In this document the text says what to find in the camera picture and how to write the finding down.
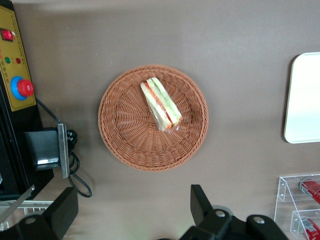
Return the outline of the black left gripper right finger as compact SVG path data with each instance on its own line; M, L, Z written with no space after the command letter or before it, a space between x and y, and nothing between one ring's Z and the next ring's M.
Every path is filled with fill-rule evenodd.
M194 220L182 240L287 240L268 216L253 214L245 221L227 207L213 206L199 184L190 187L190 211Z

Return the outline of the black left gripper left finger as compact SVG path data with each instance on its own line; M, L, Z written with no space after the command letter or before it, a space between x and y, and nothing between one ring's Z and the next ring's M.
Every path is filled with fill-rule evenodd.
M79 212L75 187L67 187L42 213L29 215L0 233L2 240L61 240Z

